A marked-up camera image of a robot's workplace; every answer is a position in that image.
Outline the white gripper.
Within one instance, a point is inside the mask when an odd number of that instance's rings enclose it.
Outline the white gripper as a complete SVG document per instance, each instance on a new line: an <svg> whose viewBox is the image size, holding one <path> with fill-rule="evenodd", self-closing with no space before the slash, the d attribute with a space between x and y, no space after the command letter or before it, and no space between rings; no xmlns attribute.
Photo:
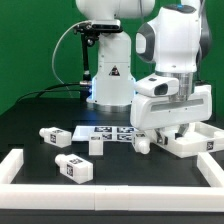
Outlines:
<svg viewBox="0 0 224 224"><path fill-rule="evenodd" d="M212 114L211 86L196 86L187 101L170 102L168 97L150 98L137 94L132 102L130 123L138 130L155 129L156 141L164 145L165 138L160 129L180 125L176 138L183 137L187 123L208 120Z"/></svg>

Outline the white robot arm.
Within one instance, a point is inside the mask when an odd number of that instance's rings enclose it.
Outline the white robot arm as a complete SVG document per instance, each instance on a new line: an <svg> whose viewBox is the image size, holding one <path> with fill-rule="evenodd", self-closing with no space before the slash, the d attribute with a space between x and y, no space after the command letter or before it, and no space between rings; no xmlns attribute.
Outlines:
<svg viewBox="0 0 224 224"><path fill-rule="evenodd" d="M98 71L87 98L101 110L128 108L139 131L188 125L212 113L211 87L193 84L210 44L203 0L179 0L160 8L143 23L134 40L120 25L123 18L150 14L156 0L75 0L99 37Z"/></svg>

